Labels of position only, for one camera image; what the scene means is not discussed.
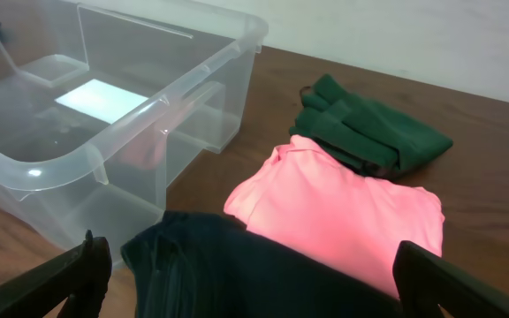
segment clothing pile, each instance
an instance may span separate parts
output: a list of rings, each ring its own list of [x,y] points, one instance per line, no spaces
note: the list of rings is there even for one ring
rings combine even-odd
[[[167,211],[123,246],[137,316],[403,316],[399,244],[440,256],[444,216],[435,194],[387,178],[452,141],[329,75],[301,99],[290,144],[235,188],[229,217]]]

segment pink shirt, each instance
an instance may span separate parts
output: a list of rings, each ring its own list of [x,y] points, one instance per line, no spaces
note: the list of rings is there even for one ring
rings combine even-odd
[[[396,298],[391,268],[400,241],[441,256],[444,216],[435,194],[356,175],[298,135],[235,188],[224,212]]]

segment green clothing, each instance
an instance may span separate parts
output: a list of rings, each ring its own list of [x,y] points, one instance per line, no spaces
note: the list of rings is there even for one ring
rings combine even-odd
[[[330,75],[301,97],[290,134],[315,140],[362,175],[395,178],[452,146],[442,133],[380,102],[347,93]]]

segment wooden table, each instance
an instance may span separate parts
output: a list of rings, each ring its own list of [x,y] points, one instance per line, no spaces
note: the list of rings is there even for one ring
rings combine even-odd
[[[222,154],[201,153],[173,182],[168,208],[222,213],[231,190],[256,173],[276,145],[288,142],[300,87],[326,72],[453,138],[453,148],[399,183],[423,186],[443,202],[444,258],[509,294],[508,102],[264,48],[255,59],[239,134]],[[0,211],[0,283],[59,253]],[[133,316],[135,301],[132,274],[117,271],[102,316]]]

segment dark green fabric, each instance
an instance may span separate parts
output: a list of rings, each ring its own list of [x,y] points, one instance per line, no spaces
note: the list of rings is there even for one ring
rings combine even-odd
[[[329,74],[312,88],[301,97],[304,110],[290,134],[319,140],[325,151],[362,175],[394,178],[452,146],[451,139],[407,114],[347,93]]]
[[[121,254],[140,318],[402,317],[397,300],[217,215],[166,211]]]
[[[296,118],[296,127],[306,131],[306,135],[314,140],[322,140],[334,148],[360,158],[361,162],[368,161],[382,167],[392,167],[398,160],[398,153],[345,125],[341,119],[349,113],[351,109],[343,101],[336,102],[321,113],[306,108]]]

